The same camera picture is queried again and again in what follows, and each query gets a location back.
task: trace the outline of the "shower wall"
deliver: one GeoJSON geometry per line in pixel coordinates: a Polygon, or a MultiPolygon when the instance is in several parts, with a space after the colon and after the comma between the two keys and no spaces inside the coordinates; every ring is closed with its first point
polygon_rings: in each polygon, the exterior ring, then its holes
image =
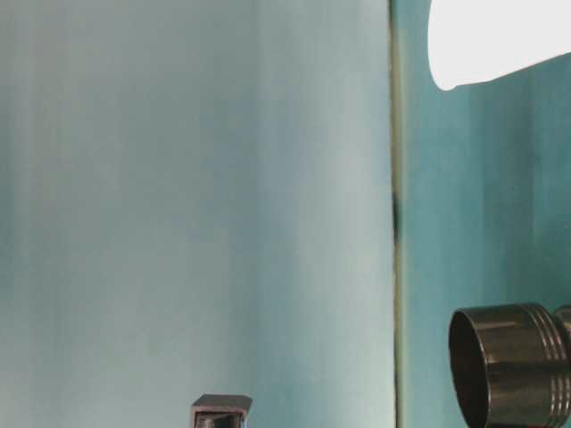
{"type": "Polygon", "coordinates": [[[387,4],[0,0],[0,425],[391,426],[387,4]]]}

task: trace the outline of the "metal pipe fitting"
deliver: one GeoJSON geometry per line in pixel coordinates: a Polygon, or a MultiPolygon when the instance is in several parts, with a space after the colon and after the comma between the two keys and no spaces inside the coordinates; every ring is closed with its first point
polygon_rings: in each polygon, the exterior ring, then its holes
{"type": "Polygon", "coordinates": [[[562,426],[571,413],[570,343],[571,307],[456,311],[451,371],[468,426],[562,426]]]}
{"type": "Polygon", "coordinates": [[[204,394],[190,411],[190,428],[245,428],[252,399],[245,395],[204,394]]]}

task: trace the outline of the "bright light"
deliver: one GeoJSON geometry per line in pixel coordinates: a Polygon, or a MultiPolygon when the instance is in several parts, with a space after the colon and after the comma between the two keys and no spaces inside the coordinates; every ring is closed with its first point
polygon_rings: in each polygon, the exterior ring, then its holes
{"type": "Polygon", "coordinates": [[[443,90],[571,52],[571,0],[433,0],[428,60],[443,90]]]}

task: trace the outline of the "dark vertical gap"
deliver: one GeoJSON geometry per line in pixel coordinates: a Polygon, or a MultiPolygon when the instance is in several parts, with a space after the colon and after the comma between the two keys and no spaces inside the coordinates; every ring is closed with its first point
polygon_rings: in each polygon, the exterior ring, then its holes
{"type": "Polygon", "coordinates": [[[401,420],[401,356],[402,356],[402,314],[401,314],[401,93],[398,34],[395,22],[396,0],[388,1],[389,54],[390,54],[390,114],[391,114],[391,179],[393,190],[393,280],[394,280],[394,392],[395,422],[400,427],[401,420]]]}

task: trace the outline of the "light blue wall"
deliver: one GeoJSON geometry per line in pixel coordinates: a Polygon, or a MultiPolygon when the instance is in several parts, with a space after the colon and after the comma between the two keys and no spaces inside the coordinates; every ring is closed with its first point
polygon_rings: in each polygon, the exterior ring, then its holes
{"type": "Polygon", "coordinates": [[[385,1],[0,20],[0,426],[391,426],[385,1]]]}
{"type": "Polygon", "coordinates": [[[463,426],[447,355],[455,308],[571,301],[571,57],[442,92],[429,5],[392,9],[406,428],[463,426]]]}

